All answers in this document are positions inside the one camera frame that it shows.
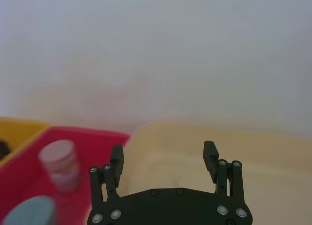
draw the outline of yellow bin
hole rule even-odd
[[[0,167],[24,149],[50,125],[40,121],[0,117],[0,140],[8,143],[11,153],[0,160]]]

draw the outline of white wall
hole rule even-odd
[[[312,136],[311,0],[0,0],[0,115]]]

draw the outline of dark object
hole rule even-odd
[[[125,197],[116,193],[123,166],[120,146],[112,152],[111,164],[90,168],[92,210],[88,225],[251,225],[253,217],[244,202],[242,163],[219,160],[215,144],[204,144],[204,161],[215,193],[187,188],[151,189]],[[227,180],[230,196],[227,195]],[[101,185],[106,184],[107,201]]]
[[[0,160],[10,153],[7,142],[0,140]]]

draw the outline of pink cylinder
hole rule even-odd
[[[73,142],[55,141],[44,147],[38,157],[60,192],[73,192],[78,187],[80,167]]]

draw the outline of red container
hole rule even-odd
[[[81,166],[78,189],[69,194],[57,191],[38,160],[39,151],[58,140],[71,140]],[[58,224],[82,225],[90,207],[89,168],[109,163],[115,144],[125,144],[126,134],[76,127],[51,127],[37,140],[0,168],[0,221],[19,203],[47,195],[57,205]]]

